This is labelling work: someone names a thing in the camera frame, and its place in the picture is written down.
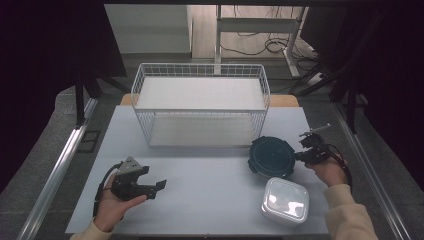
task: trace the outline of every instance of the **white container lid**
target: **white container lid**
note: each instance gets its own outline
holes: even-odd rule
[[[271,178],[265,189],[262,213],[287,226],[306,221],[309,209],[309,193],[303,186],[281,179]]]

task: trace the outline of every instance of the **container lid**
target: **container lid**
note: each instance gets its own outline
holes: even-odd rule
[[[262,210],[281,220],[302,223],[308,216],[309,193],[303,186],[281,179],[268,180]]]
[[[252,143],[248,161],[252,172],[280,178],[287,178],[293,173],[294,149],[286,141],[263,136]]]

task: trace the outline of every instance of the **light wooden floor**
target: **light wooden floor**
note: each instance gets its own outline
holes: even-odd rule
[[[271,7],[271,6],[222,6],[222,17],[248,17],[248,18],[291,18],[296,16],[300,8],[295,7]],[[215,5],[194,5],[191,7],[193,18],[193,58],[213,58],[216,43],[216,6]],[[227,49],[234,49],[244,53],[258,53],[265,48],[265,41],[268,40],[268,33],[259,33],[253,36],[247,33],[222,33],[221,46]],[[287,39],[288,34],[271,34],[271,38]],[[308,53],[307,44],[300,38],[296,41],[303,55]],[[270,46],[275,51],[278,45]],[[264,51],[258,55],[244,55],[222,49],[222,58],[284,58],[282,53],[271,53]]]

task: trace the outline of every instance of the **sleeve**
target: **sleeve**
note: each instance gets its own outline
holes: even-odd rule
[[[112,232],[100,231],[91,220],[88,228],[82,233],[76,233],[72,235],[71,240],[107,240],[112,235]]]
[[[365,206],[355,202],[349,185],[332,186],[324,195],[330,209],[325,220],[332,239],[378,239]]]

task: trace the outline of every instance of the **two-tier wire shelf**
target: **two-tier wire shelf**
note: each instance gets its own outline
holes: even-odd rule
[[[131,101],[151,147],[247,147],[260,136],[270,92],[262,65],[146,63]]]

